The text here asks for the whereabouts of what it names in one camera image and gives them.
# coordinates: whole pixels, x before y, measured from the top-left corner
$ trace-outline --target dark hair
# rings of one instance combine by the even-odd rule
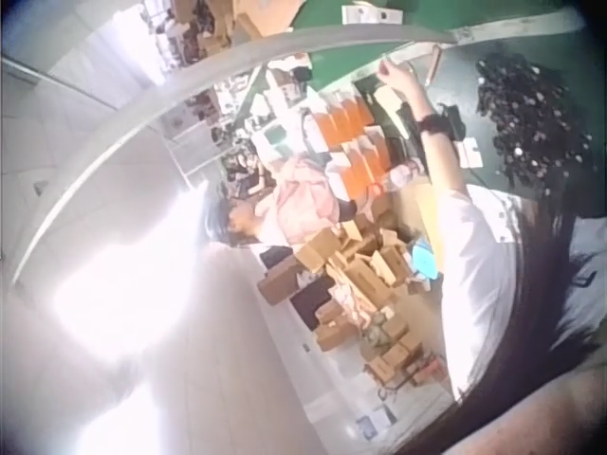
[[[205,211],[202,228],[209,240],[232,247],[259,243],[255,237],[230,230],[230,213],[238,202],[220,197]]]
[[[438,454],[492,422],[552,379],[576,368],[596,346],[575,334],[555,347],[571,283],[590,258],[570,258],[575,218],[552,218],[542,209],[531,228],[520,216],[522,247],[517,290],[506,332],[487,369],[427,427],[393,453]]]

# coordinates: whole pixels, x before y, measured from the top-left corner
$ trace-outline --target hand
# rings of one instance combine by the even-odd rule
[[[401,92],[408,100],[425,97],[424,87],[417,80],[414,68],[406,62],[405,68],[400,68],[388,60],[379,63],[377,77],[394,90]]]

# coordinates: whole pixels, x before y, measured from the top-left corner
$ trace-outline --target blue object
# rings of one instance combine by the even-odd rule
[[[434,253],[432,253],[430,245],[425,240],[419,239],[415,242],[411,255],[414,267],[419,273],[430,280],[438,278],[438,267],[436,266]]]

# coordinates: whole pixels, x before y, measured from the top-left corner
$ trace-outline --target pile of black items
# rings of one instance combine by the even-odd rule
[[[495,123],[501,169],[527,187],[550,194],[571,172],[591,165],[590,142],[561,74],[521,55],[491,53],[476,63],[477,112]]]

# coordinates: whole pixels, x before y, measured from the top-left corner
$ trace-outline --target white shirt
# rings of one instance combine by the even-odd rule
[[[476,362],[478,371],[485,371],[506,331],[516,290],[518,226],[513,215],[522,206],[520,198],[500,191],[472,185],[468,190],[471,200],[454,192],[437,205],[445,245],[443,331],[456,398],[479,379],[470,377]],[[583,328],[596,330],[607,313],[607,219],[577,220],[570,250],[597,253],[584,269],[597,270],[598,276],[593,285],[569,296],[563,338]]]

